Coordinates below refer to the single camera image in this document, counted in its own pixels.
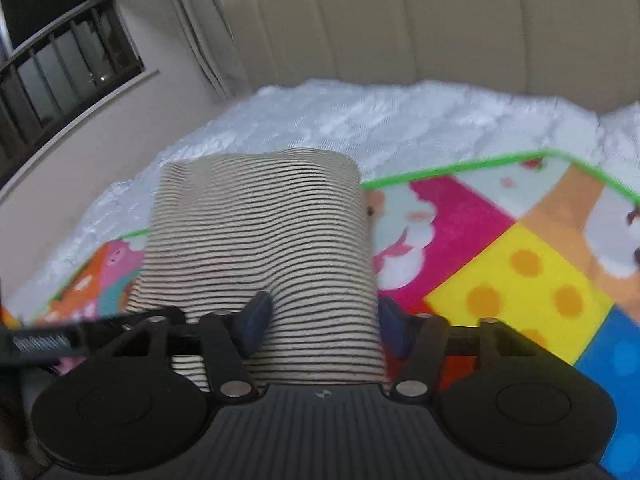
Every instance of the wall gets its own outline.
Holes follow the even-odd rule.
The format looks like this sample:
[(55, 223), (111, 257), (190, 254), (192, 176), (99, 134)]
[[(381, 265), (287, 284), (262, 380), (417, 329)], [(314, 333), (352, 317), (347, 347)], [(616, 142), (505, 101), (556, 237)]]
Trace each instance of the wall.
[(116, 0), (144, 79), (73, 128), (0, 198), (0, 279), (9, 296), (115, 180), (224, 109), (183, 38), (171, 0)]

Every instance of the yellow square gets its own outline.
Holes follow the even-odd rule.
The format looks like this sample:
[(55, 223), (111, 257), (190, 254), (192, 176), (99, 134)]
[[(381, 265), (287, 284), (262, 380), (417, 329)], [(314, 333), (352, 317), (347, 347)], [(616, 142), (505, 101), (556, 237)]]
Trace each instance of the yellow square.
[(497, 317), (574, 364), (613, 300), (520, 224), (424, 298), (451, 324)]

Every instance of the railing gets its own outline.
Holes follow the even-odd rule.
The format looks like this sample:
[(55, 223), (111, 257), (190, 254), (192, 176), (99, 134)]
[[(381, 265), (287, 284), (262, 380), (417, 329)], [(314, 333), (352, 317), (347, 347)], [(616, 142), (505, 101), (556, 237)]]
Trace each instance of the railing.
[(112, 0), (89, 0), (0, 65), (0, 187), (93, 104), (143, 70)]

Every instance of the white quilt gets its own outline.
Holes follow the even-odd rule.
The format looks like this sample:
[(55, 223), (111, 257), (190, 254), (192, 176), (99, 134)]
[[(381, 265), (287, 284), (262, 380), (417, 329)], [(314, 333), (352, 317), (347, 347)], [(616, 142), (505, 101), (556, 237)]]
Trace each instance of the white quilt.
[(526, 98), (426, 81), (410, 87), (309, 81), (263, 88), (116, 182), (6, 306), (29, 319), (104, 242), (146, 228), (161, 167), (211, 153), (314, 146), (353, 157), (363, 180), (555, 148), (640, 192), (640, 104), (597, 115), (561, 98)]

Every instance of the striped fabric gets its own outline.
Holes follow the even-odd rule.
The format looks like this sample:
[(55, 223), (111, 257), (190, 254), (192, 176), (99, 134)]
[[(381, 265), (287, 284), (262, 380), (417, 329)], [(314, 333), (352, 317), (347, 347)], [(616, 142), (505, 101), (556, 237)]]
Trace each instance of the striped fabric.
[[(295, 149), (167, 164), (129, 310), (176, 305), (188, 322), (274, 299), (258, 383), (383, 382), (366, 206), (348, 157)], [(206, 385), (202, 360), (174, 369)]]

